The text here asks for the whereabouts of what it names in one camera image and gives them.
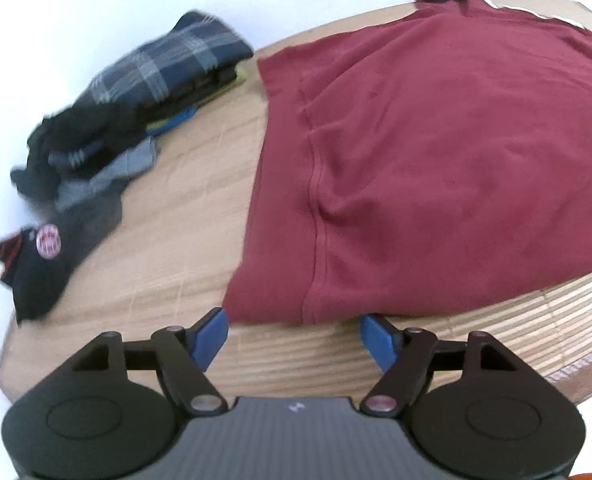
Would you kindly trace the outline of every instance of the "folded clothes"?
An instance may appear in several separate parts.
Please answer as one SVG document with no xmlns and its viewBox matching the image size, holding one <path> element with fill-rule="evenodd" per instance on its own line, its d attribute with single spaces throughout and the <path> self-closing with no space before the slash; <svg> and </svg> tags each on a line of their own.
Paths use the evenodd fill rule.
<svg viewBox="0 0 592 480">
<path fill-rule="evenodd" d="M 233 321 L 449 315 L 592 271 L 582 26 L 419 2 L 259 69 L 268 124 Z"/>
<path fill-rule="evenodd" d="M 105 168 L 89 180 L 63 180 L 58 187 L 56 210 L 64 211 L 103 192 L 114 182 L 124 187 L 135 177 L 146 173 L 156 165 L 156 141 L 147 137 L 137 146 L 125 150 Z"/>
<path fill-rule="evenodd" d="M 252 56 L 251 47 L 231 28 L 192 10 L 167 34 L 142 44 L 95 75 L 78 102 L 121 102 L 146 110 L 147 122 L 158 120 L 233 81 L 236 64 Z M 156 109 L 179 99 L 185 99 L 183 108 L 162 115 Z"/>
<path fill-rule="evenodd" d="M 0 282 L 12 288 L 18 324 L 48 314 L 76 267 L 120 224 L 120 191 L 112 184 L 40 227 L 0 241 Z"/>
<path fill-rule="evenodd" d="M 180 113 L 171 118 L 153 121 L 152 123 L 147 124 L 146 134 L 151 137 L 157 137 L 167 133 L 176 126 L 179 126 L 185 121 L 191 119 L 199 107 L 207 104 L 210 101 L 213 101 L 217 97 L 220 97 L 222 94 L 229 92 L 231 89 L 242 85 L 242 83 L 244 83 L 246 80 L 247 72 L 245 71 L 245 69 L 243 69 L 240 65 L 236 66 L 236 79 L 234 79 L 231 83 L 221 86 L 213 93 L 196 102 L 196 104 L 194 104 L 193 106 L 186 108 L 185 110 L 181 111 Z"/>
<path fill-rule="evenodd" d="M 92 177 L 144 137 L 135 112 L 121 104 L 74 105 L 46 117 L 33 131 L 27 165 L 13 168 L 11 179 L 26 198 L 52 202 L 61 180 Z M 50 164 L 54 155 L 61 164 Z"/>
</svg>

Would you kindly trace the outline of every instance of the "white stripe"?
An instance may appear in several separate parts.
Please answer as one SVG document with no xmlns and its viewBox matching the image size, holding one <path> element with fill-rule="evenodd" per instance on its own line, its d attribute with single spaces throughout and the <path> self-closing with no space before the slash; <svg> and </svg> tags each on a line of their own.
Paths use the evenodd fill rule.
<svg viewBox="0 0 592 480">
<path fill-rule="evenodd" d="M 165 83 L 154 60 L 146 54 L 139 53 L 136 57 L 136 64 L 138 65 L 138 72 L 142 75 L 151 95 L 154 97 L 154 101 L 159 102 L 165 99 L 169 95 L 169 88 L 167 88 L 167 83 Z"/>
<path fill-rule="evenodd" d="M 490 7 L 493 7 L 494 9 L 522 10 L 523 12 L 528 12 L 530 14 L 533 14 L 534 16 L 536 16 L 537 18 L 540 18 L 541 20 L 560 20 L 561 22 L 565 22 L 568 25 L 573 25 L 574 27 L 582 28 L 583 30 L 585 30 L 585 28 L 586 28 L 585 25 L 583 25 L 582 23 L 575 22 L 574 20 L 570 20 L 568 18 L 561 18 L 560 16 L 543 16 L 543 15 L 539 14 L 538 12 L 534 12 L 533 10 L 529 10 L 529 9 L 524 9 L 523 7 L 512 7 L 509 5 L 498 7 L 495 3 L 492 2 L 492 0 L 483 0 L 483 1 L 487 5 L 489 5 Z"/>
</svg>

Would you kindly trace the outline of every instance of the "round patch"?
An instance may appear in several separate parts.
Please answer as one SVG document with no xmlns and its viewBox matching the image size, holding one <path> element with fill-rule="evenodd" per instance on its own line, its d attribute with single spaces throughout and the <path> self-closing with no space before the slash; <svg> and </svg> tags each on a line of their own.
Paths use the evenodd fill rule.
<svg viewBox="0 0 592 480">
<path fill-rule="evenodd" d="M 58 256 L 61 248 L 58 228 L 53 224 L 46 224 L 38 229 L 36 247 L 38 254 L 45 258 L 45 260 L 51 260 Z"/>
</svg>

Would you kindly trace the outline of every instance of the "black sock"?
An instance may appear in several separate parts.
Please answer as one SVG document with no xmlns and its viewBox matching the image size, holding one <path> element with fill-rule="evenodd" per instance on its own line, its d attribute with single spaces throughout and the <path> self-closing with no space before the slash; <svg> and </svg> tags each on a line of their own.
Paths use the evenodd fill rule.
<svg viewBox="0 0 592 480">
<path fill-rule="evenodd" d="M 109 187 L 37 229 L 23 229 L 22 249 L 6 265 L 3 280 L 13 290 L 16 322 L 44 317 L 60 299 L 71 273 L 121 220 L 120 192 Z"/>
</svg>

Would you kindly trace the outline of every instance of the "plaid shirt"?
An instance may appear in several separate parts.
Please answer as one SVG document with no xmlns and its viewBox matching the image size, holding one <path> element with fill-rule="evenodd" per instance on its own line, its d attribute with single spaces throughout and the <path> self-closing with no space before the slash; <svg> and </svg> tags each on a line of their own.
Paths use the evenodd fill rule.
<svg viewBox="0 0 592 480">
<path fill-rule="evenodd" d="M 208 72 L 252 56 L 252 48 L 224 23 L 191 10 L 169 33 L 142 44 L 96 74 L 78 102 L 148 107 Z"/>
</svg>

